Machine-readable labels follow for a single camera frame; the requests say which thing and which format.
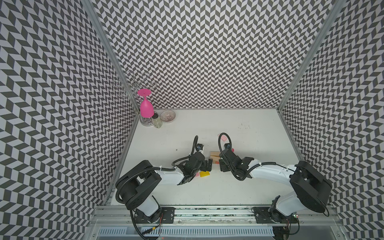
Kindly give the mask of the engraved natural wood block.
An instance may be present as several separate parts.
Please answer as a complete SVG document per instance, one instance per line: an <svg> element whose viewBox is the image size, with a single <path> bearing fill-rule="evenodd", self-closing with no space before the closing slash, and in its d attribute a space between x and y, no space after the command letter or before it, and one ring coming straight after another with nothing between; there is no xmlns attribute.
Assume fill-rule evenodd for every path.
<svg viewBox="0 0 384 240"><path fill-rule="evenodd" d="M210 159L212 159L212 160L213 160L213 163L215 163L215 161L218 161L218 162L219 162L221 158L220 158L220 157L211 157L211 156L210 156Z"/></svg>

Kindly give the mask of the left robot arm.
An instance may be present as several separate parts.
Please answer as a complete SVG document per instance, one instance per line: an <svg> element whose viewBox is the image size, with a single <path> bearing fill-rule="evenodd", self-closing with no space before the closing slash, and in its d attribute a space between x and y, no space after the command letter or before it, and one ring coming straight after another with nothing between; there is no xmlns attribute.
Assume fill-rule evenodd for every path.
<svg viewBox="0 0 384 240"><path fill-rule="evenodd" d="M201 152L173 162L171 168L155 167L143 160L116 183L115 199L133 212L137 223L158 223L161 217L171 214L170 208L162 208L152 195L158 186L181 186L191 182L201 172L212 170L213 160L205 159Z"/></svg>

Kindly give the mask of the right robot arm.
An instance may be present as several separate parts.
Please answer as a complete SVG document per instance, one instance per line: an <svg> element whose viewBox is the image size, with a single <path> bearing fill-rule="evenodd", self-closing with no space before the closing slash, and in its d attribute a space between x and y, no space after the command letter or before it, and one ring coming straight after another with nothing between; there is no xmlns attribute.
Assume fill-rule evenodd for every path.
<svg viewBox="0 0 384 240"><path fill-rule="evenodd" d="M301 210L329 216L327 207L332 183L306 161L294 165L260 162L254 158L240 159L231 149L220 151L221 172L231 172L239 180L265 179L286 185L292 191L278 195L265 211L255 208L255 215L273 223L292 222L291 218Z"/></svg>

